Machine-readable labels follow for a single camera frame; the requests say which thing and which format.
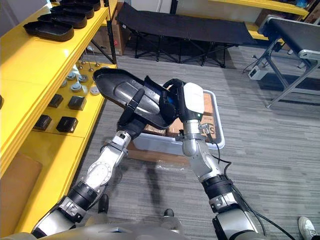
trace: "black cable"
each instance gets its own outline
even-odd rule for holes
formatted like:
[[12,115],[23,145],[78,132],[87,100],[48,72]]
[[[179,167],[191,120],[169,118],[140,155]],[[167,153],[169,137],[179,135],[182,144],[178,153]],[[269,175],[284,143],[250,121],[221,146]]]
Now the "black cable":
[[256,62],[258,62],[258,60],[259,60],[259,58],[258,58],[257,60],[255,60],[255,61],[253,61],[252,63],[250,63],[249,65],[247,65],[247,66],[242,70],[242,74],[250,72],[249,70],[246,71],[246,69],[247,69],[248,67],[250,67],[251,65],[255,64]]
[[281,232],[283,232],[285,235],[287,235],[290,239],[292,240],[296,240],[290,233],[288,233],[286,230],[284,230],[282,227],[280,227],[278,224],[274,223],[273,221],[271,221],[270,219],[268,219],[267,217],[263,216],[262,214],[255,212],[259,217],[263,218],[264,220],[266,220],[268,223],[272,224],[273,226],[275,226],[277,229],[279,229]]
[[[216,157],[216,156],[214,156],[214,155],[212,155],[212,157],[214,157],[215,159],[218,160],[218,164],[220,163],[220,161],[227,164],[227,165],[224,167],[224,169],[223,169],[223,174],[224,174],[224,176],[225,176],[225,178],[226,178],[227,180],[230,180],[230,178],[229,178],[228,175],[227,175],[227,170],[228,170],[228,167],[230,167],[230,165],[232,164],[232,162],[231,162],[231,161],[226,161],[226,160],[223,160],[223,159],[220,158],[220,148],[219,148],[218,144],[213,140],[213,138],[212,138],[212,136],[211,136],[210,133],[207,133],[207,136],[208,136],[208,138],[210,139],[211,143],[216,145],[217,150],[218,150],[218,156],[219,156],[219,157]],[[256,212],[251,208],[251,206],[246,202],[246,200],[244,200],[243,197],[241,197],[241,198],[242,198],[242,200],[244,201],[244,203],[247,205],[247,207],[250,209],[250,211],[253,213],[253,215],[256,217],[256,219],[259,221],[259,223],[260,223],[260,225],[261,225],[261,228],[262,228],[263,235],[264,235],[264,236],[267,236],[264,223],[263,223],[263,222],[261,221],[261,219],[257,216]]]
[[216,145],[216,149],[218,150],[218,158],[220,158],[220,148],[217,144],[217,142],[212,138],[210,133],[207,133],[206,136],[209,138],[211,144],[215,144]]
[[123,173],[122,173],[122,170],[121,170],[121,168],[120,168],[120,165],[118,165],[118,169],[119,169],[119,171],[120,171],[119,180],[118,180],[116,183],[114,183],[114,184],[109,184],[109,185],[108,185],[109,187],[114,187],[114,186],[118,185],[118,184],[121,182],[122,177],[123,177]]
[[[215,159],[223,162],[223,163],[227,163],[227,165],[225,166],[224,170],[223,170],[223,174],[225,175],[226,179],[229,180],[230,178],[227,175],[227,169],[228,167],[232,164],[231,161],[226,161],[221,159],[220,157],[216,157],[214,155],[212,155]],[[268,223],[272,224],[273,226],[275,226],[277,229],[279,229],[281,232],[283,232],[285,235],[287,235],[290,239],[292,240],[296,240],[290,233],[288,233],[286,230],[284,230],[282,227],[280,227],[279,225],[277,225],[276,223],[274,223],[273,221],[271,221],[270,219],[268,219],[267,217],[263,216],[262,214],[260,214],[259,212],[255,211],[250,204],[245,200],[244,196],[241,194],[241,192],[239,191],[239,189],[235,186],[232,185],[232,188],[239,194],[240,198],[243,200],[243,202],[245,203],[245,205],[248,207],[248,209],[253,213],[253,215],[256,217],[256,219],[259,221],[261,228],[262,228],[262,232],[264,236],[266,235],[266,229],[265,229],[265,225],[263,224],[263,222],[261,221],[260,218],[264,219],[265,221],[267,221]]]

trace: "wall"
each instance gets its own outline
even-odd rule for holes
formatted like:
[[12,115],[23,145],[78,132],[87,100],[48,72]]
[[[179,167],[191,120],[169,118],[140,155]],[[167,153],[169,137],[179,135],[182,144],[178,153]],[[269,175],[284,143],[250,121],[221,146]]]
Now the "wall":
[[47,0],[0,0],[0,36],[21,23],[47,3]]
[[254,23],[261,8],[208,0],[179,0],[176,13],[204,18],[230,19]]
[[[131,2],[131,6],[137,10],[152,11],[157,10],[158,2],[161,0],[126,0],[125,2]],[[171,0],[162,0],[160,13],[170,13]]]

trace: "yellow shelving unit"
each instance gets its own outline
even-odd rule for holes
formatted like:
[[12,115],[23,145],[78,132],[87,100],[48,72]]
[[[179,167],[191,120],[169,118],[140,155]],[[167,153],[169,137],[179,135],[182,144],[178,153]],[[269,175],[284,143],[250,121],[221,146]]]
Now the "yellow shelving unit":
[[[110,2],[112,7],[117,4],[117,1]],[[88,63],[80,70],[88,76],[80,92],[70,90],[75,80],[60,86],[101,24],[110,18],[109,9],[101,7],[95,11],[94,17],[87,20],[87,26],[75,29],[73,38],[65,42],[28,35],[23,25],[50,13],[50,7],[45,5],[0,39],[0,94],[4,99],[0,109],[0,177],[18,151],[42,164],[16,232],[30,232],[67,193],[104,102],[100,94],[89,93],[94,82]],[[93,62],[91,67],[95,71],[101,67],[117,68],[117,65],[100,63],[95,67]],[[62,95],[63,101],[58,108],[47,107],[56,93]],[[85,97],[83,110],[69,109],[72,96]],[[32,130],[41,114],[49,115],[51,123],[45,131]],[[78,120],[74,133],[56,130],[63,116]]]
[[[118,0],[109,0],[109,8],[110,8],[110,17],[108,15],[107,17],[107,20],[111,20],[113,17],[114,17],[114,14],[116,12],[116,8],[117,8],[117,3],[118,3]],[[103,22],[101,24],[101,26],[103,27],[106,27],[107,26],[107,23],[106,22]]]
[[[116,68],[115,64],[101,63],[100,67]],[[94,86],[93,72],[88,72],[86,63],[81,74],[88,76],[88,81],[82,83],[81,92],[72,92],[70,86],[76,81],[68,81],[67,86],[59,88],[57,94],[62,95],[63,101],[58,108],[47,107],[43,114],[52,118],[45,131],[32,130],[19,152],[31,157],[42,164],[41,173],[35,183],[31,195],[26,203],[16,232],[30,232],[37,221],[63,196],[70,187],[83,151],[92,133],[99,115],[104,98],[89,93]],[[72,110],[68,102],[72,96],[82,96],[86,99],[83,110]],[[74,133],[59,132],[56,129],[61,117],[74,117],[78,124]]]
[[258,33],[259,27],[254,22],[245,22],[245,26],[254,39],[269,40],[266,36],[263,36],[262,34]]
[[30,36],[23,25],[50,13],[47,4],[1,37],[1,168],[4,174],[30,130],[109,13],[102,7],[74,37],[57,42]]
[[226,4],[237,4],[261,9],[270,9],[284,13],[297,14],[303,17],[303,19],[309,14],[309,12],[301,7],[293,4],[273,1],[273,0],[209,0],[211,2],[219,2]]

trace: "white sneaker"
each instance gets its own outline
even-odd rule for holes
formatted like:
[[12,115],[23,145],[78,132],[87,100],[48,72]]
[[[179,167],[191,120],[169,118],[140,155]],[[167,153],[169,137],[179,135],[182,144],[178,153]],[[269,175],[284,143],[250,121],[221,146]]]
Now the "white sneaker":
[[312,222],[305,216],[299,217],[298,228],[304,240],[311,240],[313,236],[318,235]]

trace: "plastic storage bin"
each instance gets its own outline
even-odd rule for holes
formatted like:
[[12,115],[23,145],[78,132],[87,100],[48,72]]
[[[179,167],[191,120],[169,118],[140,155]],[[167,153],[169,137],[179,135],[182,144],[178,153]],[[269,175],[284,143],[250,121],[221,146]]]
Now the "plastic storage bin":
[[[203,90],[204,93],[210,94],[212,100],[212,107],[214,111],[214,124],[216,143],[220,149],[225,146],[225,136],[221,126],[216,96],[212,91]],[[161,152],[166,154],[184,155],[182,152],[182,142],[176,141],[174,137],[158,136],[148,133],[141,133],[136,139],[133,140],[134,146],[139,150],[148,150],[154,152]],[[209,149],[217,149],[215,144],[207,143]]]

